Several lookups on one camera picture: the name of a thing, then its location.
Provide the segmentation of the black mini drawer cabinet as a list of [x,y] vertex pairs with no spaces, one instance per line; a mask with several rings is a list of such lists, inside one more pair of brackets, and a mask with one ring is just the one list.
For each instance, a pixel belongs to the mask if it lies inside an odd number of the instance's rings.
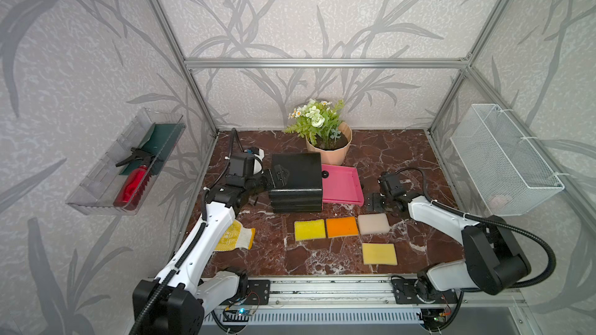
[[272,167],[282,165],[290,172],[284,189],[269,191],[275,213],[321,212],[323,201],[321,155],[319,153],[274,154]]

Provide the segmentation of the orange white sponge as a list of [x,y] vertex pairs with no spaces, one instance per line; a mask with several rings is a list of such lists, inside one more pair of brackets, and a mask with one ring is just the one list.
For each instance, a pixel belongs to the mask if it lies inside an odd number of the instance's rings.
[[384,213],[359,215],[357,222],[361,235],[386,234],[391,231],[387,215]]

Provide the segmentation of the pink drawer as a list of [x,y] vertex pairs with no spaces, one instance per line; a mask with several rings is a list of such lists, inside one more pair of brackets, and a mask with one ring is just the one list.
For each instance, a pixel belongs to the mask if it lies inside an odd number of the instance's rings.
[[321,175],[323,203],[364,205],[363,187],[356,168],[323,164]]

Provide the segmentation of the pale yellow sponge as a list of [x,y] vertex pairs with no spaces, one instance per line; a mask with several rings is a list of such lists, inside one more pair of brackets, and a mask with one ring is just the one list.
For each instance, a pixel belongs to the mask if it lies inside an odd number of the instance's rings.
[[392,243],[363,243],[362,252],[364,265],[398,265],[396,249]]

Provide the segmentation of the bright yellow sponge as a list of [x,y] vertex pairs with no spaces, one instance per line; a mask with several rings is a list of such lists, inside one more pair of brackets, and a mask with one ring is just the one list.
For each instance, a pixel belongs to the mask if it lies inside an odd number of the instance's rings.
[[296,241],[318,240],[327,237],[324,220],[296,221],[294,223]]

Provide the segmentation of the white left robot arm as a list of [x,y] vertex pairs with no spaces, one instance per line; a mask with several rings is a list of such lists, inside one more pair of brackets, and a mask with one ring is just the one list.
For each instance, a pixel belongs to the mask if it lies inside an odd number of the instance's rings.
[[245,297],[245,274],[225,270],[204,282],[203,271],[248,200],[286,182],[279,172],[265,167],[261,148],[235,153],[240,143],[237,130],[231,130],[224,170],[203,189],[200,220],[155,278],[140,281],[133,290],[130,333],[197,334],[205,317],[222,302]]

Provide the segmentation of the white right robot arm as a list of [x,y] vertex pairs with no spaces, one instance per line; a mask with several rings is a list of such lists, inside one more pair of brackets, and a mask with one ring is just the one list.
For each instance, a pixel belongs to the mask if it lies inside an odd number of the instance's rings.
[[[365,198],[369,211],[398,213],[402,217],[424,223],[463,248],[459,261],[425,268],[409,283],[418,300],[436,301],[442,293],[485,293],[491,296],[508,288],[528,288],[550,278],[557,267],[551,246],[537,235],[512,226],[501,217],[477,217],[463,212],[428,194],[427,185],[419,192],[405,189],[401,174],[411,168],[383,172],[377,179],[380,190]],[[516,237],[522,236],[538,244],[546,254],[546,267],[532,277],[532,266]]]

